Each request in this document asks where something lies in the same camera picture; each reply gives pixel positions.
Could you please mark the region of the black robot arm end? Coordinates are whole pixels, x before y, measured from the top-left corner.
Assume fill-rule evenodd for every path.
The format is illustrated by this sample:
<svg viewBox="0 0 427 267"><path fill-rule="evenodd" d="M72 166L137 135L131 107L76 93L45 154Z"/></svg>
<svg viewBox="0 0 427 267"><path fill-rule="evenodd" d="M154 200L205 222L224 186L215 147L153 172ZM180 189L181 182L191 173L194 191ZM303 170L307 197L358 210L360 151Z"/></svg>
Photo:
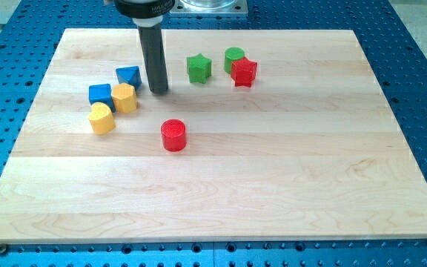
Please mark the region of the black robot arm end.
<svg viewBox="0 0 427 267"><path fill-rule="evenodd" d="M163 16L170 11L174 0L154 0L147 2L114 0L115 8L124 16L132 19L151 19Z"/></svg>

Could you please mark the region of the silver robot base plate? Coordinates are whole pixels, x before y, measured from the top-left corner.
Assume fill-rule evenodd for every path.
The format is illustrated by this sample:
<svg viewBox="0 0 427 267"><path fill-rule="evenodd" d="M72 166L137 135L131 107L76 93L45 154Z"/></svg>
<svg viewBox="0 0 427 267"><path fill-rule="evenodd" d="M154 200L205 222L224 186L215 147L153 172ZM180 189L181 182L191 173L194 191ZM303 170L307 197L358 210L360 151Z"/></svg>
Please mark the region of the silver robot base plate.
<svg viewBox="0 0 427 267"><path fill-rule="evenodd" d="M176 0L172 15L230 15L247 14L248 0Z"/></svg>

